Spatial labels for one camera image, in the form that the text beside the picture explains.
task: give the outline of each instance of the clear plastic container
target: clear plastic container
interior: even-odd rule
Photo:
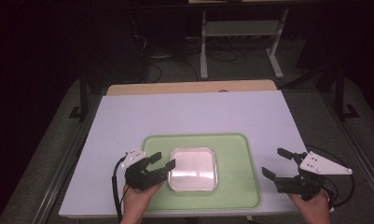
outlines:
[[[169,172],[174,191],[211,191],[216,188],[215,153],[209,147],[181,147],[172,151],[175,168]]]

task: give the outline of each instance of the dark floor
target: dark floor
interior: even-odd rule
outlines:
[[[264,51],[270,42],[270,39],[251,40],[246,44],[247,48],[233,52],[213,49],[213,55],[217,56],[220,53],[221,57],[227,59],[238,56],[240,59],[234,61],[235,64],[209,58],[209,81],[272,79],[277,86],[281,86],[307,72],[295,67],[304,41],[282,40],[276,55],[283,69],[284,79],[276,79]],[[158,50],[156,56],[168,53]],[[169,59],[153,64],[155,66],[150,66],[149,73],[151,80],[158,78],[159,71],[161,71],[158,82],[196,81],[196,73],[199,73],[199,53],[190,54],[181,61]],[[324,148],[336,154],[353,168],[355,178],[353,197],[331,214],[333,223],[374,223],[374,182],[367,175],[368,171],[371,172],[369,164],[362,163],[362,161],[368,161],[374,169],[374,113],[358,87],[346,79],[345,104],[353,105],[360,118],[340,121],[333,112],[333,90],[321,93],[314,88],[318,78],[319,76],[314,77],[293,90],[283,90],[284,98],[305,144]],[[68,180],[63,182],[57,176],[60,173],[67,176],[68,171],[73,169],[78,154],[68,155],[67,150],[77,152],[76,148],[83,140],[83,135],[89,131],[86,126],[89,126],[91,122],[91,120],[86,120],[85,123],[81,123],[78,119],[68,118],[73,107],[79,104],[78,95],[79,88],[76,82],[64,96],[23,179],[1,216],[0,223],[117,223],[114,218],[73,220],[57,215],[71,177],[69,176]],[[91,114],[94,114],[97,106],[94,102],[98,101],[100,101],[100,96],[90,96]],[[350,179],[340,177],[334,181],[339,187],[339,199],[344,200],[351,190]],[[254,220],[262,224],[304,223],[299,214],[254,217]],[[144,223],[185,223],[185,221],[182,218],[154,218],[147,219]],[[199,223],[247,223],[247,219],[245,217],[203,217]]]

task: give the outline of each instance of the human hand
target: human hand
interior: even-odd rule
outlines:
[[[123,187],[123,192],[126,191],[125,197],[123,199],[124,215],[122,220],[120,221],[120,224],[140,223],[143,219],[145,210],[149,206],[151,198],[162,185],[163,182],[152,186],[149,189],[139,190],[129,188],[129,186],[125,184],[125,186]]]
[[[329,207],[326,192],[320,192],[309,201],[303,201],[297,194],[288,194],[308,224],[329,224]]]

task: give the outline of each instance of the white table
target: white table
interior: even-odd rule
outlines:
[[[211,91],[213,85],[219,90],[232,90],[238,89],[238,85],[251,86],[255,82],[205,82],[174,86],[181,92],[185,91],[182,87],[186,85],[197,85],[200,91],[205,91],[204,87]],[[62,202],[60,216],[115,217],[111,175],[118,159],[132,146],[141,147],[150,135],[186,133],[244,134],[256,166],[261,204],[249,211],[148,211],[146,217],[256,216],[297,211],[289,198],[278,193],[273,182],[261,174],[264,166],[277,176],[297,175],[296,164],[277,155],[277,148],[298,153],[306,151],[280,91],[255,91],[256,88],[250,88],[251,91],[164,93],[166,85],[170,84],[137,86],[134,90],[142,88],[144,92],[150,87],[155,90],[155,94],[138,95],[125,86],[123,95],[103,98]],[[275,89],[274,85],[269,86],[269,90]],[[124,185],[123,175],[119,169],[119,191]]]

